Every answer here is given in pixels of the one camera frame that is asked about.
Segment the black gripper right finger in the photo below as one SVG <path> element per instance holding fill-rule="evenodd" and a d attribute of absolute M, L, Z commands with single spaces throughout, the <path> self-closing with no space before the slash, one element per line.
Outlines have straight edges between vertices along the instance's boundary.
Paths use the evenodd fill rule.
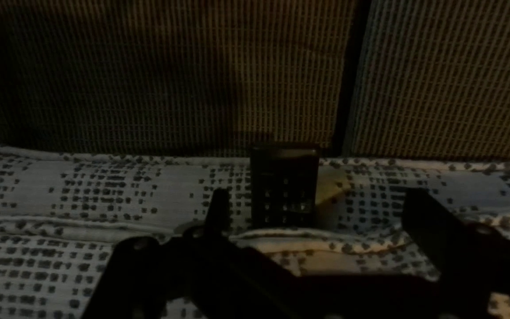
<path fill-rule="evenodd" d="M 498 229 L 453 217 L 427 190 L 411 188 L 402 229 L 438 268 L 438 316 L 494 319 L 491 295 L 510 298 L 510 240 Z"/>

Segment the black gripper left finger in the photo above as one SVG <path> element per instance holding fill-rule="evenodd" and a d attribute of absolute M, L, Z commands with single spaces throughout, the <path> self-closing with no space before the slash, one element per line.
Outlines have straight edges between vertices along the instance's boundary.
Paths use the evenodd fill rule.
<path fill-rule="evenodd" d="M 230 194 L 216 190 L 206 220 L 181 236 L 117 243 L 83 319 L 161 319 L 174 300 L 191 302 L 207 319 L 291 319 L 275 288 L 283 272 L 260 252 L 236 247 L 229 227 Z"/>

